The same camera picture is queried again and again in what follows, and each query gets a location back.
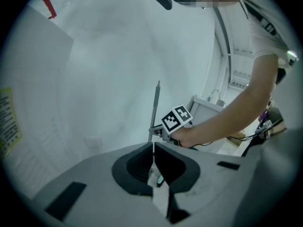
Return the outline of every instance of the forearm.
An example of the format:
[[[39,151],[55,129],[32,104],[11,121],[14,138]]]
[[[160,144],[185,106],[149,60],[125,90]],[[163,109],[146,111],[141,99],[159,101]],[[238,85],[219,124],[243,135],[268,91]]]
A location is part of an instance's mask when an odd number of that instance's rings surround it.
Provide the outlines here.
[[[205,144],[237,133],[263,112],[268,100],[269,94],[258,95],[247,88],[217,116],[188,130],[187,137],[194,144]]]

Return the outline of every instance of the black rectangular slot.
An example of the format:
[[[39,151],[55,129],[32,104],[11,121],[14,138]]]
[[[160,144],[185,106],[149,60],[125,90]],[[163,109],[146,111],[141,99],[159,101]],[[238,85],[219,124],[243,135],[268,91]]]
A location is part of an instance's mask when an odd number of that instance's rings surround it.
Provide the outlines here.
[[[218,166],[223,166],[232,170],[238,170],[240,165],[239,164],[234,164],[234,163],[230,163],[230,162],[226,162],[226,161],[220,161],[218,164]]]
[[[64,217],[71,210],[74,203],[85,189],[86,184],[72,182],[60,195],[45,209],[45,211],[63,221]]]

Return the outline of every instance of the yellow label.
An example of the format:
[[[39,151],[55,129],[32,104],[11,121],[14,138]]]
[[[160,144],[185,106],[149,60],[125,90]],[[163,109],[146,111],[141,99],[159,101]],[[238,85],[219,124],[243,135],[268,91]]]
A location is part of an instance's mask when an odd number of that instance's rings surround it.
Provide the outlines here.
[[[5,157],[21,138],[11,88],[0,90],[0,158]]]

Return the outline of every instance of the person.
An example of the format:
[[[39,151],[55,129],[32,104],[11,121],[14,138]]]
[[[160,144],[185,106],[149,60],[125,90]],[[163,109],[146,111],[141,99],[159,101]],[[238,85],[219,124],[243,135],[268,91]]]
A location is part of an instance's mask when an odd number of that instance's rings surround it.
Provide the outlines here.
[[[239,0],[196,0],[202,7],[228,6]],[[287,51],[295,48],[291,26],[272,0],[245,0],[270,21],[273,27],[266,30],[260,21],[245,9],[250,42],[253,47],[254,65],[250,82],[233,102],[215,117],[192,128],[181,128],[171,137],[186,148],[206,144],[228,137],[250,125],[265,110],[274,88],[279,58],[288,65]]]

